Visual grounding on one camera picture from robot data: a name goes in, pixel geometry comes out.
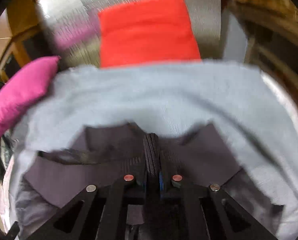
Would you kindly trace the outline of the dark plaid puffer jacket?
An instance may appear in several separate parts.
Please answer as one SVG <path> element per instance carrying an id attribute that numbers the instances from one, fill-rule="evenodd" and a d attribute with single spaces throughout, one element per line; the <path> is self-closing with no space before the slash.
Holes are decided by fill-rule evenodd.
<path id="1" fill-rule="evenodd" d="M 124 124 L 86 127 L 70 148 L 36 155 L 15 200 L 20 239 L 28 238 L 90 184 L 108 186 L 135 171 L 142 161 L 157 175 L 160 154 L 195 184 L 223 186 L 248 213 L 276 233 L 283 207 L 272 204 L 257 189 L 212 124 L 178 138 L 155 137 L 136 124 Z"/>

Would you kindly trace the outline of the light grey bed blanket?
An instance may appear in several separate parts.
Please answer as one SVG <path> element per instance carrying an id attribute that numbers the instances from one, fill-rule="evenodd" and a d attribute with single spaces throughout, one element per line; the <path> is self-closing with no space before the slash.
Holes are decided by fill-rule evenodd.
<path id="1" fill-rule="evenodd" d="M 20 181 L 39 152 L 68 149 L 86 127 L 136 124 L 178 138 L 212 124 L 238 165 L 272 204 L 283 207 L 277 239 L 298 239 L 298 109 L 258 68 L 236 62 L 149 64 L 60 72 L 13 130 L 10 219 Z"/>

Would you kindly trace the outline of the magenta pillow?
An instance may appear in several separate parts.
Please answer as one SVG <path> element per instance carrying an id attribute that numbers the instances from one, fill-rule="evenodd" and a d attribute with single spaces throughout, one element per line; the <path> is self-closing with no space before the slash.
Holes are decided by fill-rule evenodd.
<path id="1" fill-rule="evenodd" d="M 2 136 L 40 98 L 58 71 L 59 56 L 31 61 L 11 77 L 0 90 L 0 135 Z"/>

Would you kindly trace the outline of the wooden bed headboard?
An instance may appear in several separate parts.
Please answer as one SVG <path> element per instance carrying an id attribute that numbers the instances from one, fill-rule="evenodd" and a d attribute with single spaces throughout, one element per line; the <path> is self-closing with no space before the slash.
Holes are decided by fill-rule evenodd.
<path id="1" fill-rule="evenodd" d="M 10 4 L 0 16 L 0 81 L 8 81 L 33 60 L 52 55 L 35 1 Z"/>

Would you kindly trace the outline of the silver foil insulation mat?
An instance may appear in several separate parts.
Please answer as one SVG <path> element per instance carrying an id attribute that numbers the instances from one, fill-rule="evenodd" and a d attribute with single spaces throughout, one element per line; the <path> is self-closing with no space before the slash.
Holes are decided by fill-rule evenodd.
<path id="1" fill-rule="evenodd" d="M 97 13 L 111 5 L 136 0 L 38 0 L 45 37 L 63 68 L 100 65 Z M 202 58 L 216 58 L 221 31 L 221 0 L 185 0 Z"/>

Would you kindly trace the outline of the orange-red pillow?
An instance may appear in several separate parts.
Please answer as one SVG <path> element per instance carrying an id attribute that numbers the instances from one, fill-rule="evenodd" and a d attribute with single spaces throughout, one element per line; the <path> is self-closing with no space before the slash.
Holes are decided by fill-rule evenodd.
<path id="1" fill-rule="evenodd" d="M 200 60 L 185 0 L 138 0 L 98 13 L 100 67 Z"/>

